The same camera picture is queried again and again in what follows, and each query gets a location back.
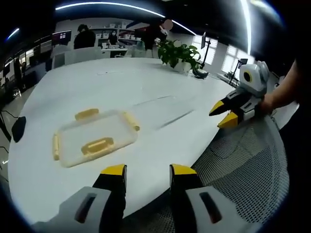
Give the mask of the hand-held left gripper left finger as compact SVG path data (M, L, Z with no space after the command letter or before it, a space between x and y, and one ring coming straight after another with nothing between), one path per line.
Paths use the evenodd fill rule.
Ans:
M126 206L127 165L109 166L93 184L62 202L56 216L33 224L36 233L119 233Z

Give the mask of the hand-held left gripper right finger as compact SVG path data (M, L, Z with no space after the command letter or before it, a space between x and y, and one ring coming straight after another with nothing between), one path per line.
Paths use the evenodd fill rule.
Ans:
M170 206L177 233L254 233L236 204L212 186L203 186L195 170L170 165Z

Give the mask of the person's right hand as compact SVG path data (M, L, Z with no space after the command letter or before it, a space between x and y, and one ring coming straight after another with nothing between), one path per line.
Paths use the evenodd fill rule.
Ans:
M262 116L270 115L275 109L280 107L278 99L274 94L266 94L259 103L259 113Z

